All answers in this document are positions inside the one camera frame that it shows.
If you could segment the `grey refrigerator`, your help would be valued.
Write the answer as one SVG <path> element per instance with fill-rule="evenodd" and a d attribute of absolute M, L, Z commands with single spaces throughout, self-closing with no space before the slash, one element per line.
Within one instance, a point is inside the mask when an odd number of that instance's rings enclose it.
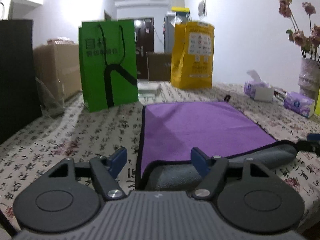
<path fill-rule="evenodd" d="M 163 35 L 164 35 L 164 52 L 171 53 L 174 46 L 175 27 L 179 24 L 188 22 L 190 14 L 188 12 L 168 11 L 164 16 Z"/>

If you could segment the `dark brown entrance door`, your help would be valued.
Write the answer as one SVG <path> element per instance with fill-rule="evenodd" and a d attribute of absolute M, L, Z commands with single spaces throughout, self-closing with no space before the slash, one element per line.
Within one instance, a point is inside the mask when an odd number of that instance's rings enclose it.
<path fill-rule="evenodd" d="M 134 19 L 137 78 L 148 80 L 147 53 L 154 52 L 154 18 Z"/>

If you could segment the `purple tissue pack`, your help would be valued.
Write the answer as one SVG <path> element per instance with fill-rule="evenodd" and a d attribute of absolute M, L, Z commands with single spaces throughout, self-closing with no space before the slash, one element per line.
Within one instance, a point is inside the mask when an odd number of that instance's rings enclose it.
<path fill-rule="evenodd" d="M 287 93 L 284 99 L 284 107 L 301 116 L 310 118 L 314 114 L 315 101 L 302 94 L 291 92 Z"/>

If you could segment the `yellow green box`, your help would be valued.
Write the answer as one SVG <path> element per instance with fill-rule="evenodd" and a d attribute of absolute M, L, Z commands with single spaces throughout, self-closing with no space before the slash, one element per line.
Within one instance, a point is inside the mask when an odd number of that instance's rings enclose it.
<path fill-rule="evenodd" d="M 317 100 L 316 100 L 316 104 L 315 104 L 314 113 L 315 113 L 317 116 L 320 116 L 320 90 L 318 91 L 318 95 L 317 95 Z"/>

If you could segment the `dried pink roses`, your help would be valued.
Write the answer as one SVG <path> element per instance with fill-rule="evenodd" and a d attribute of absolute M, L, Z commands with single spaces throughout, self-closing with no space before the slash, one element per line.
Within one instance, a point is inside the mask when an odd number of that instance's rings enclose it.
<path fill-rule="evenodd" d="M 299 24 L 292 11 L 293 0 L 278 0 L 278 12 L 283 18 L 289 19 L 292 27 L 286 30 L 288 40 L 297 45 L 304 59 L 311 59 L 319 63 L 319 23 L 312 19 L 317 13 L 311 2 L 302 2 L 302 9 L 306 24 Z"/>

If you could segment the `purple grey microfibre towel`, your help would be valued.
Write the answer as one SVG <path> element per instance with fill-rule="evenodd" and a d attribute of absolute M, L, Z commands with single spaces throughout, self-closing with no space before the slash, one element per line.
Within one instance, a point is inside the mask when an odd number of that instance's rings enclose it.
<path fill-rule="evenodd" d="M 232 164 L 248 158 L 269 169 L 286 165 L 298 153 L 295 143 L 277 141 L 228 101 L 147 105 L 136 164 L 136 189 L 192 190 L 201 176 L 191 164 L 191 149 Z"/>

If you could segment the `yellow box on refrigerator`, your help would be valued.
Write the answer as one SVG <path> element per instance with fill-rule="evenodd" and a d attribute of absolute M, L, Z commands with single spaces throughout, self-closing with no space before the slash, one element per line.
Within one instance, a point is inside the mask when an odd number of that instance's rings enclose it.
<path fill-rule="evenodd" d="M 171 10 L 174 12 L 183 12 L 187 14 L 190 12 L 189 8 L 184 8 L 184 7 L 171 7 Z"/>

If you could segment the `white textured vase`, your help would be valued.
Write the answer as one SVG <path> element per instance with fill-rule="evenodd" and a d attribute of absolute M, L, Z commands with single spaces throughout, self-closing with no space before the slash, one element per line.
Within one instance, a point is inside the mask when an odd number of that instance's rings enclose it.
<path fill-rule="evenodd" d="M 312 59 L 301 59 L 298 79 L 300 93 L 317 100 L 319 93 L 319 63 Z"/>

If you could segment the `clear plastic cup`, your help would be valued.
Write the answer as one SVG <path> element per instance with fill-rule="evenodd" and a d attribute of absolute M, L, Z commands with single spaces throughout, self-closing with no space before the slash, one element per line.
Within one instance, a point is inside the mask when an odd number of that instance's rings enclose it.
<path fill-rule="evenodd" d="M 52 93 L 38 77 L 35 80 L 41 108 L 52 118 L 62 115 L 65 112 L 62 83 L 59 80 L 49 82 L 49 87 L 54 89 Z"/>

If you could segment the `calligraphy print tablecloth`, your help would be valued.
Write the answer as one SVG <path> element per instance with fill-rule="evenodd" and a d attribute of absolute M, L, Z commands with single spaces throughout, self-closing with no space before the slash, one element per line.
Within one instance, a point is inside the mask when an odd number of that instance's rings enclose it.
<path fill-rule="evenodd" d="M 95 113 L 85 108 L 82 94 L 77 94 L 66 103 L 62 116 L 42 116 L 1 144 L 1 211 L 10 224 L 19 229 L 12 210 L 17 195 L 66 157 L 84 162 L 125 147 L 129 160 L 117 180 L 125 192 L 133 190 L 144 105 L 214 101 L 230 95 L 233 107 L 277 140 L 295 142 L 319 132 L 318 116 L 307 119 L 276 101 L 256 102 L 244 94 L 241 85 L 218 83 L 211 89 L 180 90 L 163 82 L 160 87 L 158 95 L 141 96 L 137 103 Z"/>

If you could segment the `yellow delivery paper bag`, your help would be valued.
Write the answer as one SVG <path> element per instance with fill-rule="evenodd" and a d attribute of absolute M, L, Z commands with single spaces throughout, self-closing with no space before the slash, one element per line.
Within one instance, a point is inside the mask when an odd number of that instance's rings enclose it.
<path fill-rule="evenodd" d="M 185 90 L 212 88 L 214 30 L 213 25 L 201 21 L 175 25 L 172 86 Z"/>

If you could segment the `green paper shopping bag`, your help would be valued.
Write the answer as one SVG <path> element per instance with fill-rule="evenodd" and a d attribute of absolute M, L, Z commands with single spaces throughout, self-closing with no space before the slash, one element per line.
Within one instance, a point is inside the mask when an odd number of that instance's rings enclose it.
<path fill-rule="evenodd" d="M 138 101 L 135 25 L 132 20 L 83 22 L 79 62 L 90 112 Z"/>

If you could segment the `open white tissue box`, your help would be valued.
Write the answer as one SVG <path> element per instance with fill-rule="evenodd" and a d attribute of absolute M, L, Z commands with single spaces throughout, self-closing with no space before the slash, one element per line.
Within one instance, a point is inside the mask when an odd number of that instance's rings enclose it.
<path fill-rule="evenodd" d="M 248 70 L 251 80 L 245 82 L 244 93 L 254 101 L 272 102 L 274 88 L 264 82 L 255 70 Z"/>

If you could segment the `white flat box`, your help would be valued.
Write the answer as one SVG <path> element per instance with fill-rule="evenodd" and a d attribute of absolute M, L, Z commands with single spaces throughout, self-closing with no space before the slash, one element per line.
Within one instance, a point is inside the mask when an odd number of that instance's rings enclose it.
<path fill-rule="evenodd" d="M 161 85 L 157 82 L 139 82 L 138 96 L 156 96 L 161 91 Z"/>

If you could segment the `wall picture frame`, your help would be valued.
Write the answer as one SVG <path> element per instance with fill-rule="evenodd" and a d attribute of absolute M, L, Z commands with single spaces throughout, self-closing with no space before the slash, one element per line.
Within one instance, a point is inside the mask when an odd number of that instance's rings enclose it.
<path fill-rule="evenodd" d="M 206 0 L 202 0 L 198 6 L 198 15 L 202 19 L 207 16 Z"/>

